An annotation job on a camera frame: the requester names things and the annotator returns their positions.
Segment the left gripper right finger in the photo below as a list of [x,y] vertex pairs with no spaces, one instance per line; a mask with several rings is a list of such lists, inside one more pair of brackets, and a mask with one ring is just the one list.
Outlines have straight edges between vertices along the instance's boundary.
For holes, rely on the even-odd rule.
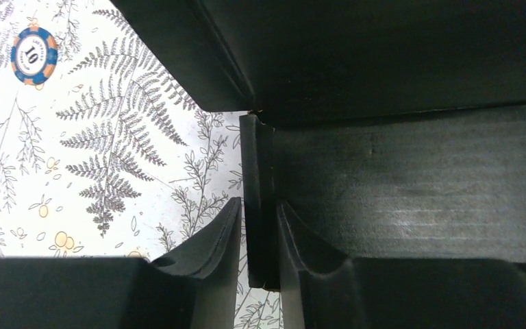
[[526,328],[526,265],[352,257],[277,204],[286,328]]

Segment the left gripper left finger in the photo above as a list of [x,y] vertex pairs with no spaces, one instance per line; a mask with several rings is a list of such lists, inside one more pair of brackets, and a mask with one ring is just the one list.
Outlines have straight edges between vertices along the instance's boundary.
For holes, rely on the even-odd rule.
[[241,208],[152,262],[0,258],[0,328],[232,328]]

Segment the black paper box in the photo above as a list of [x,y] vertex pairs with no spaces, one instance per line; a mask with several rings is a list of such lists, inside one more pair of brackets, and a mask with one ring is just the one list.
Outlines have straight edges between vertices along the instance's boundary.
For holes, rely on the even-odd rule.
[[115,1],[240,121],[249,283],[276,205],[345,254],[526,264],[526,1]]

